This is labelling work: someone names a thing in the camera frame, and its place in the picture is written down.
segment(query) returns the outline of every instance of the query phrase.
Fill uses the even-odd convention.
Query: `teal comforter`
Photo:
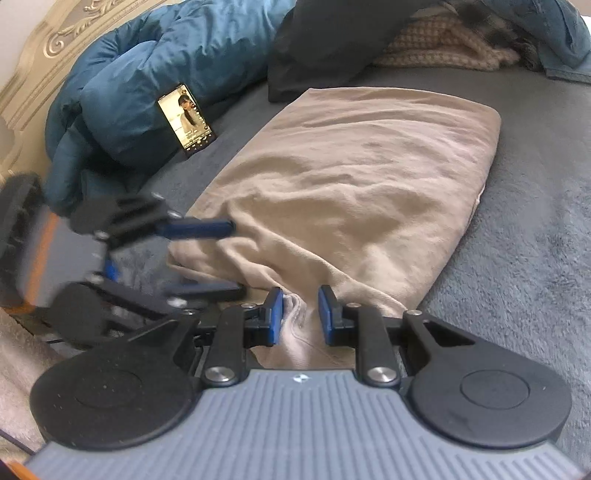
[[[157,99],[184,83],[207,117],[266,76],[275,32],[294,0],[186,0],[90,45],[46,123],[48,204],[68,215],[88,196],[136,192],[178,151]]]

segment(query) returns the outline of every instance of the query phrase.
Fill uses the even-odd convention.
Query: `gray bedsheet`
[[[522,69],[368,69],[354,85],[432,90],[501,114],[482,203],[421,308],[558,371],[573,393],[560,446],[591,468],[591,88]],[[220,138],[151,190],[187,210],[282,107],[254,87],[215,124]],[[165,246],[122,252],[127,282],[150,291],[166,278]]]

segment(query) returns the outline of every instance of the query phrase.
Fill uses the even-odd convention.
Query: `phone screen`
[[[164,95],[158,100],[158,105],[187,153],[202,150],[216,139],[185,85],[179,85]]]

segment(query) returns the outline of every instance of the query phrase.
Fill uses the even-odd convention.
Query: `carved headboard decoration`
[[[92,41],[149,9],[179,1],[57,1],[29,36],[16,72],[0,91],[0,175],[46,174],[47,112],[72,65]]]

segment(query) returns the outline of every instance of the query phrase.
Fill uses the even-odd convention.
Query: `knit blanket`
[[[496,48],[455,14],[420,18],[406,26],[374,64],[388,67],[458,67],[493,71],[519,61],[511,48]]]

